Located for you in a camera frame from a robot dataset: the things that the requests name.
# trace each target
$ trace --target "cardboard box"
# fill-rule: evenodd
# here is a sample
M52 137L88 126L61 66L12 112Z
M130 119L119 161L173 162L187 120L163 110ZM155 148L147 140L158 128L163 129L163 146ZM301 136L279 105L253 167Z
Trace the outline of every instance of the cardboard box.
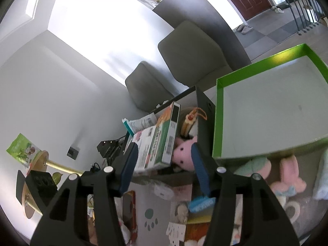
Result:
M326 27L328 27L328 19L327 17L320 18L320 23Z
M172 102L180 104L180 111L186 107L199 107L205 111L207 120L198 117L198 143L204 154L212 156L215 105L200 89L197 87L191 87L173 98L171 101L154 110L156 117L161 116L165 108L167 108ZM129 134L127 133L122 149L125 149L128 140ZM133 177L132 182L143 185L147 184L151 179L159 180L171 187L188 185L197 181L195 173L186 171L173 173L173 170L169 167L147 176Z
M286 157L326 144L327 81L306 44L219 78L213 157Z
M180 105L170 104L158 118L155 126L137 132L131 142L138 145L136 173L158 170L171 165Z

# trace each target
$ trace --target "tile floor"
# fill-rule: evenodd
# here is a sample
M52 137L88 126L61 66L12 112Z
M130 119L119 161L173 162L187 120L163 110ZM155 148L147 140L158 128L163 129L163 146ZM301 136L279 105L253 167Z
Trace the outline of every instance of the tile floor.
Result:
M309 32L303 33L302 36L297 34L292 35L285 41L252 60L252 63L263 60L264 58L301 43L306 43L309 45L311 49L314 50L326 64L328 64L328 28L322 24L316 25L316 27L311 29Z
M301 20L295 5L292 5L292 8L296 14L297 23L302 29L302 21L306 20L304 18ZM250 19L247 23L254 29L245 35L242 35L240 32L235 32L235 34L251 60L298 32L294 17L289 8L285 9L284 13L276 13L269 9Z

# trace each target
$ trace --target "barcode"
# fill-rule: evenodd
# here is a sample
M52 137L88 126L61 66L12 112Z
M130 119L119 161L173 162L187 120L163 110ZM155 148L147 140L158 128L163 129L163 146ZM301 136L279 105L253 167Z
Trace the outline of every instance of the barcode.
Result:
M157 134L156 134L156 136L155 136L155 140L153 139L154 144L153 144L153 149L152 149L152 151L151 151L150 161L152 161L153 158L155 157L155 154L157 154L156 151L157 151L157 148L158 148L158 138L159 138L160 134L161 134L161 131L158 130L158 131L157 131Z
M149 136L151 135L152 132L153 132L153 128L151 128L151 129L149 130L147 137L149 137Z
M169 137L168 144L167 144L166 154L171 154L171 152L172 152L172 146L173 146L173 136L170 136Z

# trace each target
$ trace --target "toy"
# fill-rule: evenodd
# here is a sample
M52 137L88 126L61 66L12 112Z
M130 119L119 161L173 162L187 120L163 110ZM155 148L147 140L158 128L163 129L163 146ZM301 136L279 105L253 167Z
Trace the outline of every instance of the toy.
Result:
M328 204L314 200L311 196L295 196L285 205L288 216L298 237L308 234L324 217Z
M198 213L200 211L205 210L206 208L213 206L214 204L215 204L215 198L200 196L192 200L189 203L188 207L191 213Z
M206 236L201 237L198 242L195 240L187 240L185 246L203 246L205 239Z
M250 160L245 165L239 167L234 174L250 177L253 173L260 174L264 179L266 179L271 171L271 162L266 157L256 158ZM243 199L242 195L237 195L236 200L236 212L235 212L235 224L241 225L242 223L242 208L243 208Z
M306 182L298 176L298 163L294 155L280 161L280 178L270 185L276 196L292 197L305 191Z
M178 218L178 222L181 224L185 224L188 218L188 207L186 204L181 203L177 207L176 217Z
M285 208L286 202L287 202L287 197L286 196L277 196L276 198L278 200L278 202L280 203L282 208Z
M186 115L186 118L182 124L181 131L180 131L181 137L183 138L188 137L189 131L195 124L198 116L201 116L202 118L207 120L206 112L199 107L195 107L189 114Z
M239 167L234 174L250 177L253 173L260 174L264 179L271 171L271 162L266 157L256 158Z
M175 143L178 147L173 151L172 162L186 171L194 171L194 163L191 159L191 145L195 142L197 142L197 136L187 141L175 138Z

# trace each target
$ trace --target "pink stuffed toy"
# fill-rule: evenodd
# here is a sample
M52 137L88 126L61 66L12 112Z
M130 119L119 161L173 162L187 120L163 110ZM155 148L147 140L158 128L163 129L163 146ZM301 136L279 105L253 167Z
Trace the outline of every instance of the pink stuffed toy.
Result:
M194 171L194 163L191 159L191 145L197 142L197 136L191 140L184 141L181 138L175 139L175 144L178 145L172 154L172 162L177 164L183 170Z
M280 178L270 188L276 196L291 197L305 191L306 182L298 177L298 163L293 155L280 161Z

